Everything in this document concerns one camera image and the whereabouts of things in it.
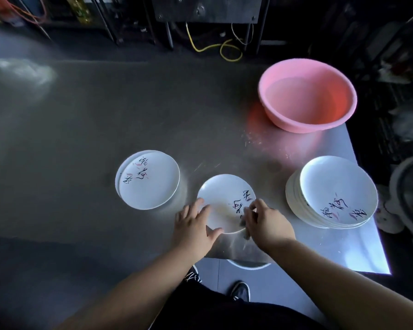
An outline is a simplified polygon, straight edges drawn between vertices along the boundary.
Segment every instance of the stack of bowls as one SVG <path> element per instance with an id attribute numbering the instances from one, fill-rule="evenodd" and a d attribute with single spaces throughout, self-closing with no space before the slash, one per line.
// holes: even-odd
<path id="1" fill-rule="evenodd" d="M 369 175 L 355 163 L 320 156 L 292 174 L 286 200 L 294 214 L 311 226 L 350 229 L 373 217 L 378 194 Z"/>

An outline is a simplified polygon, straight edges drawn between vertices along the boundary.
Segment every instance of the right hand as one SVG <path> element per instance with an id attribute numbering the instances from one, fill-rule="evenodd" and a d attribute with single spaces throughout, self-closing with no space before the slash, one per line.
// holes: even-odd
<path id="1" fill-rule="evenodd" d="M 262 199 L 244 208 L 246 228 L 255 244 L 269 254 L 291 240 L 295 240 L 291 223 L 278 210 L 268 207 Z"/>

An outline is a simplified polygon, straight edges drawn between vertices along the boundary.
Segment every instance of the black pants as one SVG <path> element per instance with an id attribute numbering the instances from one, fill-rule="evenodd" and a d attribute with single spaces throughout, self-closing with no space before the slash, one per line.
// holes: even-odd
<path id="1" fill-rule="evenodd" d="M 300 329 L 321 324 L 287 307 L 234 301 L 193 281 L 182 282 L 167 300 L 151 330 L 159 329 Z"/>

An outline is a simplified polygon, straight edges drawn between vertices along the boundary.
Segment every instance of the stack of plates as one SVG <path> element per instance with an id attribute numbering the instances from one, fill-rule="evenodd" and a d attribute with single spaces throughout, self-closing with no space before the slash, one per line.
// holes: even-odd
<path id="1" fill-rule="evenodd" d="M 171 156 L 157 150 L 143 150 L 121 164 L 115 188 L 127 205 L 154 209 L 170 200 L 180 176 L 179 166 Z"/>
<path id="2" fill-rule="evenodd" d="M 336 156 L 321 156 L 292 174 L 286 200 L 294 214 L 318 228 L 362 226 L 375 213 L 378 194 L 359 166 Z"/>

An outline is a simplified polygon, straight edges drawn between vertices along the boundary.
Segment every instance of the sneaker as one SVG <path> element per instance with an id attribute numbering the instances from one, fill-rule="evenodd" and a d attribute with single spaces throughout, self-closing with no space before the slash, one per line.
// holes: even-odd
<path id="1" fill-rule="evenodd" d="M 243 281 L 239 281 L 234 285 L 234 288 L 231 291 L 231 297 L 234 301 L 245 301 L 249 302 L 251 299 L 251 292 L 249 291 L 249 286 Z"/>
<path id="2" fill-rule="evenodd" d="M 190 271 L 188 271 L 184 280 L 187 283 L 188 281 L 197 281 L 198 283 L 202 282 L 202 280 L 200 280 L 199 278 L 199 272 L 197 271 L 197 267 L 195 265 L 191 266 Z"/>

